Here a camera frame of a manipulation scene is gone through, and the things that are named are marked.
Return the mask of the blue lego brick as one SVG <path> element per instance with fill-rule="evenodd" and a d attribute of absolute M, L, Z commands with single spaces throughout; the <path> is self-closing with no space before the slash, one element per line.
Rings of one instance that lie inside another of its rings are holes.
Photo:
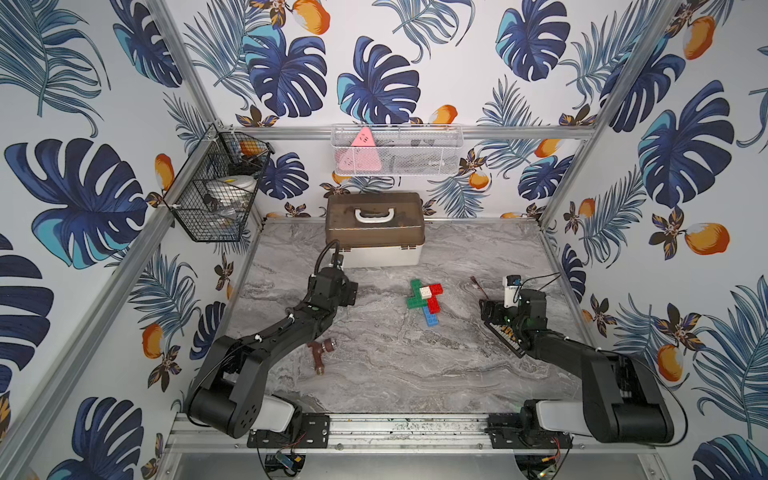
<path fill-rule="evenodd" d="M 435 313 L 432 313 L 428 306 L 422 308 L 425 316 L 426 324 L 428 327 L 435 327 L 439 324 L 438 317 Z"/>

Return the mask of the green lego brick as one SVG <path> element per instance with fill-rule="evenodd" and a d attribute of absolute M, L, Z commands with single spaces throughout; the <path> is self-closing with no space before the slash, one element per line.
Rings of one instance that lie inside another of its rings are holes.
<path fill-rule="evenodd" d="M 410 297 L 407 299 L 406 305 L 408 309 L 423 309 L 428 305 L 428 301 L 417 297 Z"/>
<path fill-rule="evenodd" d="M 412 292 L 415 296 L 420 296 L 420 291 L 422 288 L 422 283 L 419 279 L 413 279 L 410 281 L 410 286 L 412 289 Z"/>

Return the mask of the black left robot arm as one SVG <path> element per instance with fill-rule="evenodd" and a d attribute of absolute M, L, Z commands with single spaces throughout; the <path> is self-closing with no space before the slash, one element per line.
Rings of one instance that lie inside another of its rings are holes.
<path fill-rule="evenodd" d="M 214 340 L 186 396 L 184 412 L 190 421 L 232 438 L 251 429 L 274 364 L 316 340 L 339 308 L 355 303 L 358 284 L 348 279 L 342 264 L 340 242 L 332 240 L 316 260 L 306 295 L 282 320 L 255 334 Z"/>

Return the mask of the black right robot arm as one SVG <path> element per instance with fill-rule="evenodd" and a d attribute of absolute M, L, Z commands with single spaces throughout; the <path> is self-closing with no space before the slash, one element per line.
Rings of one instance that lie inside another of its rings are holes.
<path fill-rule="evenodd" d="M 601 443 L 667 444 L 675 427 L 653 371 L 641 360 L 599 350 L 548 327 L 547 295 L 521 289 L 517 304 L 481 299 L 484 326 L 515 356 L 554 365 L 581 380 L 576 402 L 530 400 L 524 428 L 574 433 Z"/>

